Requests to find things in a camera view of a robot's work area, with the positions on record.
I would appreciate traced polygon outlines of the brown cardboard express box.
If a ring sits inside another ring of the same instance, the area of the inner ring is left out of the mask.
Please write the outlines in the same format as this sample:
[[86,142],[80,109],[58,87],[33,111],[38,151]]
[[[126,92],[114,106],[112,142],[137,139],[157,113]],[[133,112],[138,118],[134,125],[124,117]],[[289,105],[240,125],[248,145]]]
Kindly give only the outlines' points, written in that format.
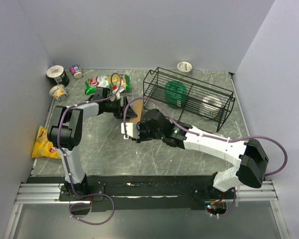
[[130,106],[137,116],[135,118],[130,118],[129,122],[139,122],[141,120],[144,108],[143,100],[134,101]]

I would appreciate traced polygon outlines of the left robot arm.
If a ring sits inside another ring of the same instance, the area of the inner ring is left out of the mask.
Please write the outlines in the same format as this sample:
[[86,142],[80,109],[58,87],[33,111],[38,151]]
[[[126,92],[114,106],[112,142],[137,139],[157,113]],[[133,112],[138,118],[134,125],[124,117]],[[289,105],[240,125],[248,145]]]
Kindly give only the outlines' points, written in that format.
[[89,194],[87,176],[78,152],[84,120],[103,113],[112,113],[115,118],[121,119],[125,110],[126,118],[136,118],[137,113],[127,104],[126,97],[121,102],[118,95],[110,94],[108,88],[97,87],[95,93],[83,103],[54,108],[47,138],[61,156],[65,170],[64,193],[71,194],[77,200],[84,200]]

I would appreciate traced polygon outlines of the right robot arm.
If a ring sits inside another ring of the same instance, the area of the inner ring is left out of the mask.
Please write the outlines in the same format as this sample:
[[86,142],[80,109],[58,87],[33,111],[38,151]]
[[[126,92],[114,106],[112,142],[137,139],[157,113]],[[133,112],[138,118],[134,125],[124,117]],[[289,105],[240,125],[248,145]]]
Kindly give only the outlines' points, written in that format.
[[212,198],[220,198],[241,185],[256,189],[262,186],[269,160],[256,139],[234,141],[219,137],[186,123],[172,122],[157,109],[146,112],[136,129],[138,142],[160,139],[168,146],[200,151],[232,164],[212,175],[213,181],[208,185]]

